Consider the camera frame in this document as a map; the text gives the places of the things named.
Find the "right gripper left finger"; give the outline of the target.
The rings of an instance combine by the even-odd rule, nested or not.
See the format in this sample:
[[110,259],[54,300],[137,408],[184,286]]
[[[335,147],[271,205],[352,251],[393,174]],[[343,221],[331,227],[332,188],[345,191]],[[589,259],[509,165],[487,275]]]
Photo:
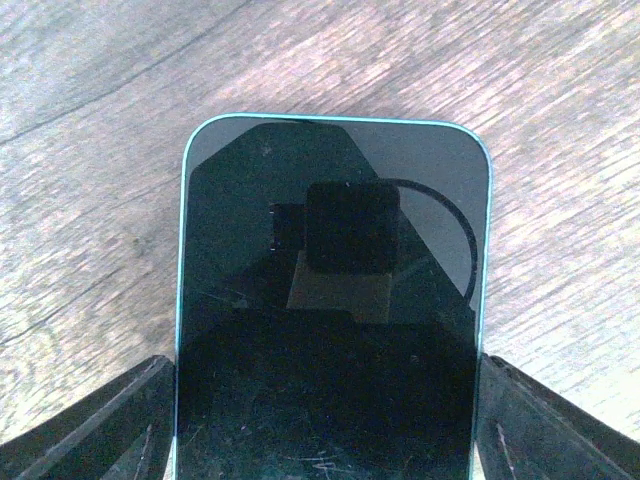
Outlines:
[[1,445],[3,479],[161,479],[174,429],[171,360],[147,358]]

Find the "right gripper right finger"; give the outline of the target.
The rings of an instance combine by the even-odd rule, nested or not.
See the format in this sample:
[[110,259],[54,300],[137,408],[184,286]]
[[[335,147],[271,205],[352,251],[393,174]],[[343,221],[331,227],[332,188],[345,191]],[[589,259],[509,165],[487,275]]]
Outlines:
[[483,354],[476,444],[487,479],[637,479],[639,443]]

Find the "teal edged black phone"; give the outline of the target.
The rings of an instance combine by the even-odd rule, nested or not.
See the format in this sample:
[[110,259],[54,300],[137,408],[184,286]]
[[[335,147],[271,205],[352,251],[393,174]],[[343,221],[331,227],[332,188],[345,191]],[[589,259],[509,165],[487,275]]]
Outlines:
[[468,479],[491,173],[456,124],[226,114],[184,152],[178,479]]

